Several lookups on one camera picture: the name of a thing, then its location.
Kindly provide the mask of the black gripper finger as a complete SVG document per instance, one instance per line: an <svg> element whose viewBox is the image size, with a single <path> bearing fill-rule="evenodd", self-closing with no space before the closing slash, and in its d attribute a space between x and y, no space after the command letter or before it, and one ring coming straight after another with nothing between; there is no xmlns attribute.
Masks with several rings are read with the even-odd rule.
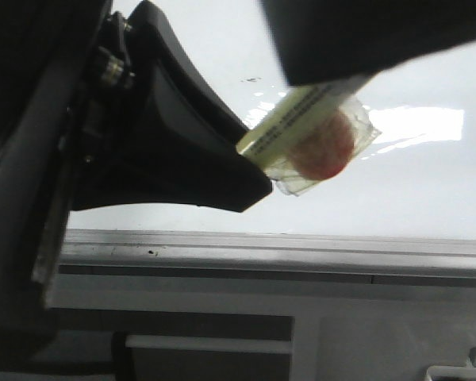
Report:
<svg viewBox="0 0 476 381"><path fill-rule="evenodd" d="M236 150L246 126L152 2L108 16L84 79L87 163L74 210L160 202L242 212L271 193L271 181Z"/></svg>
<svg viewBox="0 0 476 381"><path fill-rule="evenodd" d="M476 1L263 1L283 73L300 86L375 74L476 40Z"/></svg>

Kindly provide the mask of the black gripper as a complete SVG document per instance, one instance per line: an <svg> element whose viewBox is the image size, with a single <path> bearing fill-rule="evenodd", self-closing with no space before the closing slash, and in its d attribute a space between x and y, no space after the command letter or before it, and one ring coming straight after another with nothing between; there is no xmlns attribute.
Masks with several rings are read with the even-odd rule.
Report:
<svg viewBox="0 0 476 381"><path fill-rule="evenodd" d="M72 101L108 1L0 1L0 357L30 357L56 334L32 271L58 196Z"/></svg>

